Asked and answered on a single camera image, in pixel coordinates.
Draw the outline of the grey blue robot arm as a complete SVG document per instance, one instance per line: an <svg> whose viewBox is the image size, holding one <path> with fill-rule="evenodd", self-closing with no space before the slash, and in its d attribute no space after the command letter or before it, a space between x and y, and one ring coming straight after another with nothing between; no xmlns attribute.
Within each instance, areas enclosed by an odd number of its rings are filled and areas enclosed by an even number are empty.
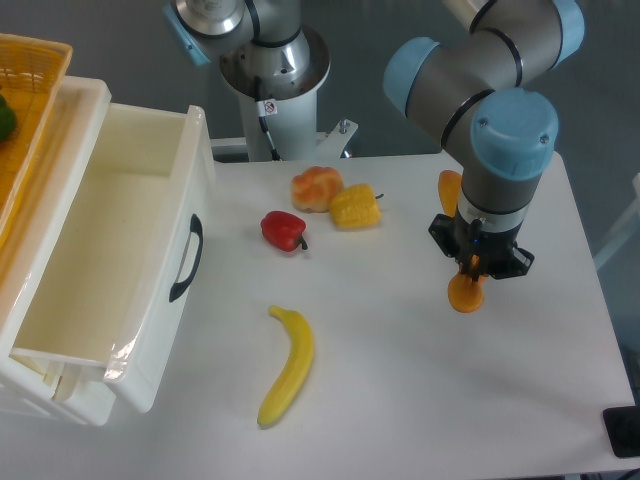
<svg viewBox="0 0 640 480"><path fill-rule="evenodd" d="M575 53L585 21L574 1L451 1L468 38L448 49L402 45L383 75L388 100L462 166L461 187L429 231L474 283L527 274L516 241L555 150L553 105L528 81ZM281 115L313 95L329 59L296 1L171 1L164 15L193 63L215 62L243 106L253 161L302 160L316 148L314 113Z"/></svg>

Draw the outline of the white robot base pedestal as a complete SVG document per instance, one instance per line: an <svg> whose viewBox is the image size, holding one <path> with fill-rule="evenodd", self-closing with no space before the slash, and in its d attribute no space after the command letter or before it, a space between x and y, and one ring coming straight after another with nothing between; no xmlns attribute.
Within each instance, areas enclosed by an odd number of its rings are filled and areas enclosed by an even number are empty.
<svg viewBox="0 0 640 480"><path fill-rule="evenodd" d="M286 44L249 42L222 56L219 66L237 95L251 162L332 161L358 130L346 118L328 133L317 129L318 91L331 60L326 42L309 26Z"/></svg>

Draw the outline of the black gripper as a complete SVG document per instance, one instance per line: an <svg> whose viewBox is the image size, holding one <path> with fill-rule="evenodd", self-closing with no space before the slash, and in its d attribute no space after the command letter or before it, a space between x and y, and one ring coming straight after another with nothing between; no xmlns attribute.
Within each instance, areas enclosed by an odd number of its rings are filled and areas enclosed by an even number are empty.
<svg viewBox="0 0 640 480"><path fill-rule="evenodd" d="M529 272L535 256L518 246L519 230L485 231L479 219L467 223L459 213L453 218L438 214L428 229L442 253L459 265L459 273L479 285L484 276L508 279Z"/></svg>

